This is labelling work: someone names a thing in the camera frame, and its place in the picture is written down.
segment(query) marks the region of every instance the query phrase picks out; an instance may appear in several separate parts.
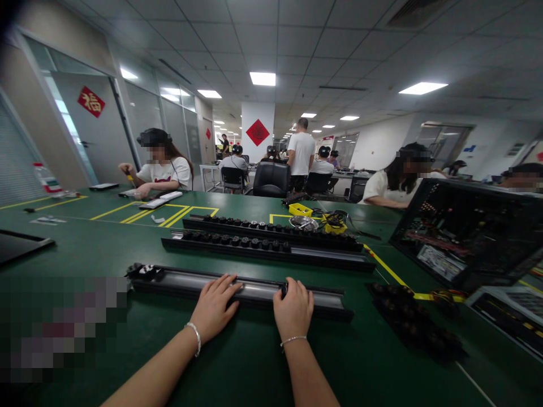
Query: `table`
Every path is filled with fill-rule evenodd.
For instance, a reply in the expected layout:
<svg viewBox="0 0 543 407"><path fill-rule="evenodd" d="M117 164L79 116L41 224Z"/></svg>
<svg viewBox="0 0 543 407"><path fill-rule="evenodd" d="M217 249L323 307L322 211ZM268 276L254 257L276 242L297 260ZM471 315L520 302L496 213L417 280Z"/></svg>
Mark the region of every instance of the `table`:
<svg viewBox="0 0 543 407"><path fill-rule="evenodd" d="M407 349L371 305L364 287L365 283L385 280L395 283L381 265L377 265L373 275L366 275L202 252L180 254L166 251L161 245L160 238L169 236L169 229L181 228L180 220L188 214L286 224L288 211L281 200L186 192L169 206L151 212L140 211L119 198L117 193L125 189L128 186L102 192L83 190L82 197L71 201L46 198L0 208L0 228L51 237L57 242L56 247L2 269L0 301L4 310L10 309L5 321L10 323L11 343L20 343L21 335L39 337L42 322L55 322L57 336L73 336L72 324L61 324L70 316L63 308L81 310L86 306L89 310L85 321L95 318L101 322L87 323L84 328L79 325L78 330L84 329L88 337L75 341L79 353L65 356L67 367L55 371L54 383L23 387L23 401L40 405L58 405L58 400L66 405L99 405L189 320L194 301L136 292L128 297L118 294L117 304L107 312L93 311L99 302L93 293L103 292L105 287L114 293L115 284L120 290L127 266L141 262L237 272L269 280L293 276L305 284L344 289L344 305L355 312L351 324L314 319L308 336L343 406L400 405L406 400L437 400L440 405L454 407L490 405L481 391L498 406L541 405L542 364L465 307L461 309L461 319L452 322L431 304L426 306L436 323L458 334L464 343L471 357L461 365L441 366ZM387 243L400 212L349 203L307 204L348 211L357 226L382 237L381 241L363 241L413 290L427 293L438 287L435 280ZM27 214L22 210L26 207L37 212ZM164 217L165 222L155 223L151 214ZM44 215L67 223L29 223ZM169 405L293 405L288 367L279 342L272 313L240 308L226 329L191 362Z"/></svg>

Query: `black office chair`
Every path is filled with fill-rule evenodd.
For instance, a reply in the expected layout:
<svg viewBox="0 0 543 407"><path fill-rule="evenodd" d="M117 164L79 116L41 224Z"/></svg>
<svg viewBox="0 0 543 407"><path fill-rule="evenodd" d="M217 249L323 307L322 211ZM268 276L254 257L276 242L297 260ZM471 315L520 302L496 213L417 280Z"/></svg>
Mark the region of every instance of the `black office chair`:
<svg viewBox="0 0 543 407"><path fill-rule="evenodd" d="M308 195L326 193L328 195L328 183L333 174L318 174L316 172L310 172L307 181L305 182L305 192Z"/></svg>
<svg viewBox="0 0 543 407"><path fill-rule="evenodd" d="M221 176L222 193L225 188L240 189L242 193L245 191L245 172L241 168L222 167Z"/></svg>
<svg viewBox="0 0 543 407"><path fill-rule="evenodd" d="M254 196L286 198L289 182L290 166L272 162L261 162L256 168L253 188L248 190L245 195L252 192Z"/></svg>

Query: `computer case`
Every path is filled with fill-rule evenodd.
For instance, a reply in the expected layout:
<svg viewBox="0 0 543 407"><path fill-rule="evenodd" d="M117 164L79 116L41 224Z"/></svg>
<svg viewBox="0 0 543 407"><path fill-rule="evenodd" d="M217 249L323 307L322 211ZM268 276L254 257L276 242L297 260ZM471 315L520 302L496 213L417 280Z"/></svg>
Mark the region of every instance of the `computer case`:
<svg viewBox="0 0 543 407"><path fill-rule="evenodd" d="M543 199L424 179L390 244L445 287L510 286L543 259Z"/></svg>

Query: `hand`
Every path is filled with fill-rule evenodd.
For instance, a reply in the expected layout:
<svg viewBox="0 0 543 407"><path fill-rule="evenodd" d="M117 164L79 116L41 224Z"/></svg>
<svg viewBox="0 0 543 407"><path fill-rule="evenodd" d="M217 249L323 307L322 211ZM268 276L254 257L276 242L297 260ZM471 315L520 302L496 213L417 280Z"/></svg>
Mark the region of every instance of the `hand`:
<svg viewBox="0 0 543 407"><path fill-rule="evenodd" d="M305 336L309 331L311 315L315 304L313 293L293 278L287 277L288 291L281 300L281 290L273 295L273 313L279 329L281 342L294 336Z"/></svg>
<svg viewBox="0 0 543 407"><path fill-rule="evenodd" d="M139 192L141 194L141 199L147 198L147 195L149 195L149 192L151 192L151 184L146 183L138 187L136 192Z"/></svg>
<svg viewBox="0 0 543 407"><path fill-rule="evenodd" d="M134 170L134 167L132 167L132 164L129 164L129 163L121 163L121 164L119 164L119 169L122 172L126 173L126 171L132 172Z"/></svg>
<svg viewBox="0 0 543 407"><path fill-rule="evenodd" d="M237 276L224 274L203 287L191 316L191 322L200 333L202 345L221 332L236 313L239 301L232 303L228 309L226 303L243 286L242 283L230 285Z"/></svg>

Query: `black shorts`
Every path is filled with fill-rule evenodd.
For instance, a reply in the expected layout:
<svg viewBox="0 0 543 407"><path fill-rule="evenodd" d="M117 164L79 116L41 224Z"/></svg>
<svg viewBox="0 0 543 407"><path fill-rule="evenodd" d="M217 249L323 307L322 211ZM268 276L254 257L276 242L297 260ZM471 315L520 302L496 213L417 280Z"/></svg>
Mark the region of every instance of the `black shorts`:
<svg viewBox="0 0 543 407"><path fill-rule="evenodd" d="M290 176L290 185L288 190L295 192L303 192L305 189L305 181L307 180L307 175L291 175Z"/></svg>

